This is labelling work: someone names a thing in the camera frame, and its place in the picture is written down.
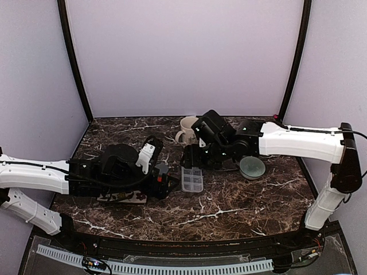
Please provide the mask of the orange bottle with grey lid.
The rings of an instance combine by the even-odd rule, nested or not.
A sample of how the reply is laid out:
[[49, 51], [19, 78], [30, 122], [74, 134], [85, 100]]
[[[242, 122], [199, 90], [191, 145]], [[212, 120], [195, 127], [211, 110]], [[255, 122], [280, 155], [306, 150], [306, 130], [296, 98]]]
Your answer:
[[157, 164], [155, 167], [159, 170], [157, 181], [162, 182], [163, 174], [168, 174], [169, 173], [169, 167], [167, 166], [167, 164], [165, 164], [163, 162], [160, 163], [160, 164]]

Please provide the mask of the clear plastic pill organizer box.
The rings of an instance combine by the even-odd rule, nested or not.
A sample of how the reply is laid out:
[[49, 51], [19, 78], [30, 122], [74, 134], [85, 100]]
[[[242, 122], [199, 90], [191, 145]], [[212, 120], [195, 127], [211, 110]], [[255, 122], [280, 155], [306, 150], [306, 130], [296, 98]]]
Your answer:
[[202, 169], [181, 167], [181, 190], [185, 193], [201, 193], [204, 190]]

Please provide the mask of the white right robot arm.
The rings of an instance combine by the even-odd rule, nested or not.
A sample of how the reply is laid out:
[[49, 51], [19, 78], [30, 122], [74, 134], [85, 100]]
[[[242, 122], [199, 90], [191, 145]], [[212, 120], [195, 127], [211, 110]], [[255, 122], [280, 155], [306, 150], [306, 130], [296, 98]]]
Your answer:
[[318, 159], [331, 164], [324, 188], [307, 210], [292, 243], [304, 249], [347, 195], [362, 186], [356, 131], [349, 123], [339, 127], [310, 128], [278, 121], [243, 120], [237, 128], [216, 111], [207, 111], [191, 126], [197, 144], [186, 145], [181, 165], [218, 169], [228, 159], [241, 162], [247, 156], [285, 155]]

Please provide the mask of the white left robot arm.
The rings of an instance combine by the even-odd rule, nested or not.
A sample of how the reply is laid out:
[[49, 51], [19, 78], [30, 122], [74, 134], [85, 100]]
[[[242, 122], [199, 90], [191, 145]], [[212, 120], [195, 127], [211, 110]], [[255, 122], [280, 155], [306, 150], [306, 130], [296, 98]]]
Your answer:
[[21, 190], [52, 191], [96, 198], [102, 202], [144, 203], [147, 197], [166, 198], [179, 184], [164, 164], [157, 164], [162, 146], [146, 142], [137, 151], [126, 144], [107, 146], [90, 160], [36, 162], [1, 154], [1, 208], [9, 210], [58, 240], [69, 250], [81, 245], [73, 219], [42, 206]]

